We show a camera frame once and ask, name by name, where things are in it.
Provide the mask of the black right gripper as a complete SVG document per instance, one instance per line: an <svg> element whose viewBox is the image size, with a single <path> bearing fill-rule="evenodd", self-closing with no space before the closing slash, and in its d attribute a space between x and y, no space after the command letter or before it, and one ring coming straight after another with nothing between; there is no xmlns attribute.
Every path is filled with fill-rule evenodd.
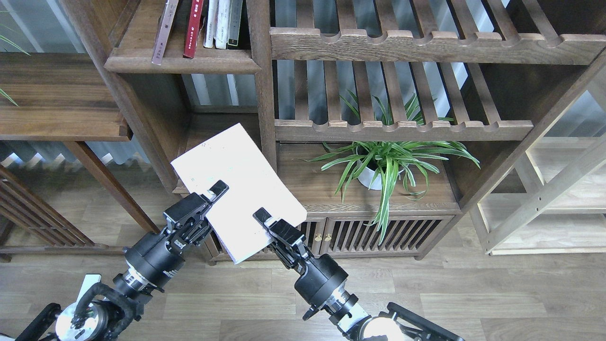
<svg viewBox="0 0 606 341"><path fill-rule="evenodd" d="M270 248L286 269L294 269L300 277L296 291L313 308L322 308L331 294L346 280L347 273L330 255L314 257L305 245L305 235L283 219L273 218L263 207L253 217L272 237Z"/></svg>

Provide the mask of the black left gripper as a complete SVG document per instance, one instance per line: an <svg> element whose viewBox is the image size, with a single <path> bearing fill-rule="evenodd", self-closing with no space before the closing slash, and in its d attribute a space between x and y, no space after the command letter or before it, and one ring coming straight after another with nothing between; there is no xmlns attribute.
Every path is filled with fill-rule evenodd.
<svg viewBox="0 0 606 341"><path fill-rule="evenodd" d="M126 248L124 291L163 291L182 268L184 252L192 245L200 246L212 230L205 216L227 190L229 186L219 180L202 195L189 194L164 211L167 224L160 233L147 233L133 247Z"/></svg>

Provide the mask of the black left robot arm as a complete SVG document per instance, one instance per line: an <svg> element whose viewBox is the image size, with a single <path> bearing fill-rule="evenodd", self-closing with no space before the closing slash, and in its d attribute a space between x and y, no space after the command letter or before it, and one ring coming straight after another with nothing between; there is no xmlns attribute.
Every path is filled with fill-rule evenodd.
<svg viewBox="0 0 606 341"><path fill-rule="evenodd" d="M200 246L213 229L206 214L229 190L217 181L203 194L190 194L165 210L166 226L125 248L128 271L117 274L114 287L89 274L78 299L67 308L48 304L18 335L18 341L114 341L139 320L152 291L163 291L184 265L183 254Z"/></svg>

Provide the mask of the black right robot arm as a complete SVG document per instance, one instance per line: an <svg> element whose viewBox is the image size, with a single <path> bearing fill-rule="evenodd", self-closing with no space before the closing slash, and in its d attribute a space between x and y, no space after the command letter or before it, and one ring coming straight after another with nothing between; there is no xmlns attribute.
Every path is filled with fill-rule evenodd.
<svg viewBox="0 0 606 341"><path fill-rule="evenodd" d="M348 274L327 254L315 257L305 242L305 235L264 208L254 218L272 237L270 248L288 269L299 278L294 288L310 305L304 320L326 311L330 321L350 341L459 341L461 337L390 302L387 310L371 316L358 297L346 291Z"/></svg>

